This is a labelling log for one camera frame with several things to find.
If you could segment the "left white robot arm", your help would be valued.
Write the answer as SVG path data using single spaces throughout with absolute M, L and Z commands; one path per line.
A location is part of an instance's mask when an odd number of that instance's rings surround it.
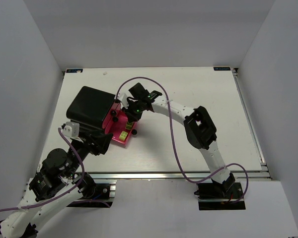
M 97 202 L 106 197 L 108 188 L 98 185 L 84 169 L 87 155 L 103 155 L 109 148 L 112 134 L 96 131 L 66 140 L 68 151 L 50 151 L 42 167 L 29 182 L 25 195 L 5 220 L 0 221 L 0 235 L 4 238 L 35 238 L 38 231 L 57 213 L 79 200 Z

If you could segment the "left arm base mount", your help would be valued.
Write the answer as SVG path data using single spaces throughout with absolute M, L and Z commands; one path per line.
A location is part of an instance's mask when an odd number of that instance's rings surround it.
M 113 180 L 96 179 L 89 174 L 79 185 L 82 197 L 73 201 L 67 207 L 76 208 L 110 208 L 116 192 L 116 182 Z

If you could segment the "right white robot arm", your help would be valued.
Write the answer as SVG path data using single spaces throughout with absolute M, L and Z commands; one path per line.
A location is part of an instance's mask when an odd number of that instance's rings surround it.
M 186 137 L 191 146 L 198 149 L 212 174 L 214 186 L 227 193 L 235 178 L 226 167 L 217 144 L 217 129 L 206 108 L 191 108 L 174 102 L 158 91 L 149 92 L 137 83 L 129 89 L 131 97 L 122 100 L 123 110 L 129 121 L 139 121 L 144 111 L 151 111 L 169 117 L 184 126 Z

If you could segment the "black drawer cabinet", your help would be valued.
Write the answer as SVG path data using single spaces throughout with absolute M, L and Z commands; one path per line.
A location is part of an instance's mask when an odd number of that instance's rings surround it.
M 112 93 L 83 86 L 67 109 L 66 117 L 82 125 L 104 129 L 114 98 Z

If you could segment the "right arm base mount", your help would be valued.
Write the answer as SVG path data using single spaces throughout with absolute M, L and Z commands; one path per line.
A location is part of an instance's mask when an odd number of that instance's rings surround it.
M 200 211 L 245 210 L 241 183 L 235 182 L 227 193 L 218 190 L 212 183 L 197 184 L 194 195 L 198 198 Z

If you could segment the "lime rectangular lego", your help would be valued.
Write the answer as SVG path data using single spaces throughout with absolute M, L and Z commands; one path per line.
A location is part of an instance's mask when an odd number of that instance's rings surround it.
M 128 137 L 128 133 L 126 131 L 122 131 L 121 134 L 119 135 L 119 140 L 125 141 L 127 137 Z

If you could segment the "pink drawer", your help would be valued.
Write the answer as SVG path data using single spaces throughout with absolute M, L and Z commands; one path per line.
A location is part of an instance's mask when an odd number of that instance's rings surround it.
M 123 111 L 120 111 L 118 119 L 119 120 L 117 122 L 113 123 L 110 128 L 107 128 L 107 129 L 109 129 L 108 133 L 113 134 L 112 141 L 115 141 L 120 146 L 125 147 L 128 144 L 129 139 L 132 136 L 137 134 L 137 130 L 136 130 L 137 122 L 133 122 L 134 125 L 133 125 L 132 130 L 126 130 L 125 126 L 126 126 L 126 123 L 128 122 L 128 119 Z M 126 131 L 128 133 L 128 137 L 125 141 L 119 140 L 119 135 L 121 134 L 122 131 Z
M 105 129 L 109 124 L 113 123 L 113 117 L 116 117 L 119 111 L 120 111 L 120 103 L 119 102 L 116 103 L 114 101 L 107 115 L 105 116 L 105 119 L 103 120 L 103 123 L 102 123 L 103 129 Z
M 104 122 L 103 122 L 103 128 L 104 129 L 107 129 L 107 128 L 110 128 L 112 126 L 113 123 L 117 122 L 119 119 L 118 119 L 118 116 L 119 116 L 119 113 L 120 113 L 120 109 L 115 109 L 115 110 L 111 110 Z

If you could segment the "pink top drawer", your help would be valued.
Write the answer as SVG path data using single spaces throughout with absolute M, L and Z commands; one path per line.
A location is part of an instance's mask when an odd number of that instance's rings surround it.
M 119 111 L 120 111 L 120 103 L 119 102 L 116 103 L 114 101 L 107 115 L 105 116 L 105 119 L 103 120 L 103 123 L 102 123 L 103 129 L 105 129 L 109 124 L 113 123 L 113 117 L 116 117 Z

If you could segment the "pink bottom drawer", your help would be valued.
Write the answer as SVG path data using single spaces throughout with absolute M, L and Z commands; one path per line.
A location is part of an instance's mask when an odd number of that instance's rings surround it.
M 115 141 L 120 146 L 125 147 L 128 144 L 129 139 L 132 136 L 137 134 L 137 130 L 136 130 L 137 122 L 133 122 L 134 125 L 133 125 L 132 130 L 126 130 L 125 126 L 126 126 L 126 123 L 128 122 L 128 119 L 123 111 L 120 111 L 118 119 L 119 120 L 117 122 L 113 123 L 110 128 L 107 128 L 107 129 L 109 129 L 108 133 L 113 134 L 112 141 Z M 122 131 L 126 131 L 128 133 L 128 137 L 125 141 L 119 140 L 119 135 L 121 134 Z

